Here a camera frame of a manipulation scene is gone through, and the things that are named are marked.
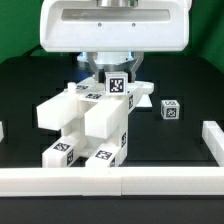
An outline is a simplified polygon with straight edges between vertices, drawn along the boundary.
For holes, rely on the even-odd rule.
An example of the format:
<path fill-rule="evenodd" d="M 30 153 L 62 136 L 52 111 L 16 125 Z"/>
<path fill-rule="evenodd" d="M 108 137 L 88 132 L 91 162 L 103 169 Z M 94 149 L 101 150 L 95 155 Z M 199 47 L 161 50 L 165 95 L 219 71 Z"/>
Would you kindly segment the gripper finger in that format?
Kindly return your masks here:
<path fill-rule="evenodd" d="M 95 80 L 98 83 L 104 83 L 105 82 L 105 70 L 100 69 L 95 60 L 97 59 L 98 54 L 96 52 L 88 52 L 87 53 L 87 61 L 94 72 Z"/>
<path fill-rule="evenodd" d="M 139 66 L 143 62 L 144 53 L 143 52 L 134 52 L 133 53 L 133 61 L 129 65 L 128 70 L 128 81 L 134 82 L 136 79 L 136 71 L 138 70 Z"/>

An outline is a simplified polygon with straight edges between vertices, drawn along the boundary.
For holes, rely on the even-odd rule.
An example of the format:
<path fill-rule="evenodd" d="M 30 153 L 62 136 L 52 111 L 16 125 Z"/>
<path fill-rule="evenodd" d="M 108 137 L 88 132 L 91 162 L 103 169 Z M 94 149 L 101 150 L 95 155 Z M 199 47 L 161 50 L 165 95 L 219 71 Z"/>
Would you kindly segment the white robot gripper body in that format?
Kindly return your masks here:
<path fill-rule="evenodd" d="M 40 43 L 49 52 L 181 51 L 191 0 L 44 0 Z"/>

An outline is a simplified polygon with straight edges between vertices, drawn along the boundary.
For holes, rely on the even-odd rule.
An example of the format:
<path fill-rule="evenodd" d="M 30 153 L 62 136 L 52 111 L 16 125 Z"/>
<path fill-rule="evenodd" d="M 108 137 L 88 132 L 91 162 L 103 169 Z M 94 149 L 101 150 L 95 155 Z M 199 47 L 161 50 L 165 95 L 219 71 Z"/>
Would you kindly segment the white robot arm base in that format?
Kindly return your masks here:
<path fill-rule="evenodd" d="M 81 68 L 91 69 L 87 61 L 87 53 L 82 52 L 77 56 L 78 64 Z M 95 60 L 97 66 L 105 71 L 123 71 L 129 69 L 129 65 L 133 61 L 130 52 L 96 52 L 98 54 Z"/>

